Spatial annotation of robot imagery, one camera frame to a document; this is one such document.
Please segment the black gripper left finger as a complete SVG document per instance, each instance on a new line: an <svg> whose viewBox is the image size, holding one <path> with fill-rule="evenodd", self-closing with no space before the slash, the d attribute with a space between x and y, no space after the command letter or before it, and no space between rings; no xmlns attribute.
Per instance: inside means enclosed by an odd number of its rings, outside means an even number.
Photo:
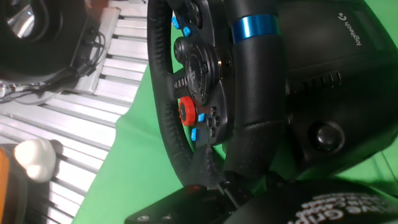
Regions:
<svg viewBox="0 0 398 224"><path fill-rule="evenodd" d="M252 193L235 182L220 182L215 189L189 185L133 213L124 223L224 223L250 199Z"/></svg>

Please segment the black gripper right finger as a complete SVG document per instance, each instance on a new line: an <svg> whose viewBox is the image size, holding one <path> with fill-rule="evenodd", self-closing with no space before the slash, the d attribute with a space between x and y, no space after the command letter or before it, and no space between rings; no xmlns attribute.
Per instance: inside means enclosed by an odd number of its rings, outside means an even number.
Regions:
<svg viewBox="0 0 398 224"><path fill-rule="evenodd" d="M397 199L347 180L284 184L257 195L226 221L232 224L397 223Z"/></svg>

